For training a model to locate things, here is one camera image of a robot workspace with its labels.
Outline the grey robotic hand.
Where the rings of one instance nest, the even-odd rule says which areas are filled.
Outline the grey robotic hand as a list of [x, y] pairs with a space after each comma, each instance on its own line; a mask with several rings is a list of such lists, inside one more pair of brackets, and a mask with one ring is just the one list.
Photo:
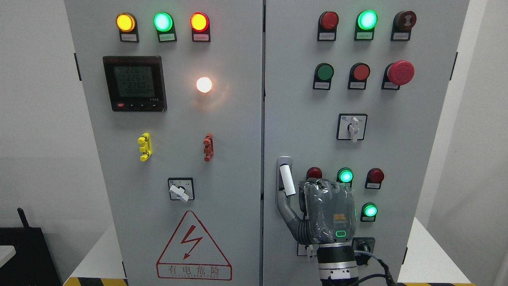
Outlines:
[[277, 191], [277, 208], [293, 238], [301, 245], [348, 244], [357, 216], [351, 188], [327, 179], [303, 183], [308, 219], [300, 219], [283, 189]]

